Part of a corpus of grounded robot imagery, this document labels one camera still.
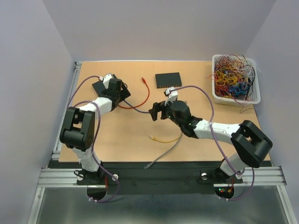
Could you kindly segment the black network switch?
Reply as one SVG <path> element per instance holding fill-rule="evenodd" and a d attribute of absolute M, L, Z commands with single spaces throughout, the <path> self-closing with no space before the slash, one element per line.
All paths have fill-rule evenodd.
<path fill-rule="evenodd" d="M 127 85 L 116 77 L 115 74 L 107 74 L 101 80 L 92 84 L 98 97 L 105 97 L 113 102 L 120 103 L 131 96 Z"/>
<path fill-rule="evenodd" d="M 156 74 L 155 80 L 158 89 L 182 86 L 179 72 Z"/>

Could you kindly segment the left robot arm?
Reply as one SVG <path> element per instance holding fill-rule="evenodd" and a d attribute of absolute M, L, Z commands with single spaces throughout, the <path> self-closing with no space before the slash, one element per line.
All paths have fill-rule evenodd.
<path fill-rule="evenodd" d="M 93 150 L 96 139 L 95 122 L 101 121 L 101 115 L 113 111 L 120 102 L 130 96 L 122 80 L 114 74 L 107 74 L 100 79 L 100 93 L 88 104 L 66 109 L 60 142 L 76 154 L 82 169 L 75 172 L 78 181 L 98 184 L 103 181 L 102 162 Z"/>

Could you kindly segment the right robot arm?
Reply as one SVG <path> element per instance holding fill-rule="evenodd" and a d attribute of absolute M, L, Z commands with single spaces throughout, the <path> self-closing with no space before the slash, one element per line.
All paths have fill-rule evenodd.
<path fill-rule="evenodd" d="M 250 120 L 241 124 L 213 123 L 192 116 L 189 107 L 180 100 L 154 103 L 149 109 L 153 121 L 157 120 L 159 112 L 161 119 L 170 119 L 187 137 L 217 140 L 234 146 L 236 153 L 209 172 L 220 182 L 226 182 L 246 167 L 259 168 L 273 147 L 272 141 Z"/>

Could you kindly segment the white basket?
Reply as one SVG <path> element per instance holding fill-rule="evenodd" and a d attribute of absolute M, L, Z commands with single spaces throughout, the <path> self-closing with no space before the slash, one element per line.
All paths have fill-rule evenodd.
<path fill-rule="evenodd" d="M 214 55 L 209 78 L 218 104 L 249 106 L 261 101 L 256 64 L 248 57 Z"/>

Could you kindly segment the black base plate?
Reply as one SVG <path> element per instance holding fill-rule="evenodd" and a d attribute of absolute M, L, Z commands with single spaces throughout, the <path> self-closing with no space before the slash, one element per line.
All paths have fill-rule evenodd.
<path fill-rule="evenodd" d="M 105 162 L 104 168 L 119 177 L 108 178 L 108 193 L 118 195 L 214 194 L 214 185 L 227 186 L 230 178 L 216 176 L 218 161 Z"/>

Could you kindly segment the aluminium left rail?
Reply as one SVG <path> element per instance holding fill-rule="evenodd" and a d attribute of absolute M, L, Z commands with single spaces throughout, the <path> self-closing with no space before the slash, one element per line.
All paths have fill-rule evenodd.
<path fill-rule="evenodd" d="M 73 76 L 72 76 L 71 85 L 70 85 L 70 88 L 69 88 L 69 92 L 68 92 L 66 104 L 65 104 L 65 107 L 64 107 L 64 111 L 63 111 L 61 123 L 60 123 L 59 129 L 58 129 L 58 133 L 57 133 L 56 142 L 55 142 L 54 148 L 52 150 L 51 159 L 50 160 L 58 161 L 59 158 L 60 158 L 62 144 L 61 144 L 61 142 L 59 140 L 59 136 L 60 136 L 60 132 L 61 132 L 61 128 L 62 128 L 64 116 L 65 116 L 65 112 L 66 112 L 66 109 L 67 109 L 67 105 L 68 105 L 68 103 L 69 103 L 69 101 L 71 99 L 72 94 L 74 93 L 74 91 L 76 89 L 76 85 L 77 85 L 77 82 L 78 82 L 78 77 L 79 77 L 79 74 L 80 74 L 82 62 L 75 62 L 74 64 L 75 64 L 74 73 L 73 73 Z"/>

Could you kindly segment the aluminium rail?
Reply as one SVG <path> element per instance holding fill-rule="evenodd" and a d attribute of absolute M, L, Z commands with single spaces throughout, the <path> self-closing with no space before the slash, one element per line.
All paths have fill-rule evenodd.
<path fill-rule="evenodd" d="M 39 188 L 85 188 L 77 184 L 73 168 L 45 168 L 39 175 Z M 261 167 L 255 169 L 254 186 L 285 186 L 286 180 L 281 167 Z"/>
<path fill-rule="evenodd" d="M 77 85 L 77 82 L 78 82 L 78 77 L 79 77 L 79 74 L 80 74 L 82 62 L 75 62 L 74 64 L 75 64 L 74 73 L 73 73 L 73 76 L 72 76 L 71 85 L 70 85 L 70 88 L 69 88 L 69 92 L 68 92 L 66 104 L 65 104 L 65 107 L 64 107 L 64 111 L 63 111 L 61 123 L 60 123 L 59 129 L 58 129 L 58 133 L 57 133 L 56 142 L 55 142 L 54 148 L 52 150 L 51 159 L 50 160 L 58 161 L 59 158 L 60 158 L 62 144 L 61 144 L 61 142 L 59 140 L 59 136 L 60 136 L 60 132 L 61 132 L 61 128 L 62 128 L 64 116 L 65 116 L 65 112 L 66 112 L 66 109 L 67 109 L 67 105 L 68 105 L 68 103 L 69 103 L 69 101 L 71 99 L 72 94 L 74 93 L 74 91 L 76 89 L 76 85 Z"/>

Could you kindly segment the aluminium front rail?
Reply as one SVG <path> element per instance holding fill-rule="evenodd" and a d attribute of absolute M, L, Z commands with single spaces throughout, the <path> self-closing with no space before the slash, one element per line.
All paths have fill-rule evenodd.
<path fill-rule="evenodd" d="M 45 168 L 39 175 L 39 188 L 85 188 L 77 184 L 73 168 Z M 281 167 L 261 167 L 255 169 L 254 186 L 285 186 L 286 180 Z"/>

